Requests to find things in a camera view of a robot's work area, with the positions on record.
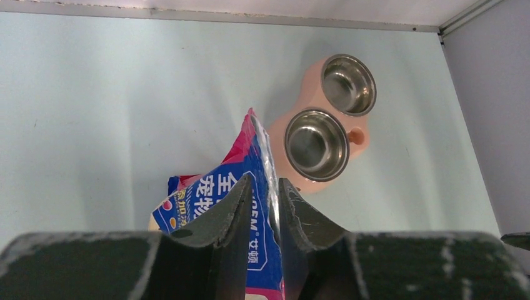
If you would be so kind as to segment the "pet food bag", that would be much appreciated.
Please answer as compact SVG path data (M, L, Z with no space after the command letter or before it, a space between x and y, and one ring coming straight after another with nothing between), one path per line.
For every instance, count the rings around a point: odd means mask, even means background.
M281 250L269 220L270 185L278 180L269 136L252 109L221 164L206 174L172 176L148 229L172 233L215 206L245 174L252 178L246 299L284 299Z

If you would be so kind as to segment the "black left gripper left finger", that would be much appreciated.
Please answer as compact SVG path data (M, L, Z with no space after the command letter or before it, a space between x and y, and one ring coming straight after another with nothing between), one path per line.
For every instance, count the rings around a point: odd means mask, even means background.
M1 253L2 299L244 299L250 175L202 216L159 231L32 232Z

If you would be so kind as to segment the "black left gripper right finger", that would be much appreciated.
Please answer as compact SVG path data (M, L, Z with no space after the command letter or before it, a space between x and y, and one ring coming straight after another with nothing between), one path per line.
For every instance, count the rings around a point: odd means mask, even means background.
M351 232L279 180L286 299L528 299L529 278L485 232Z

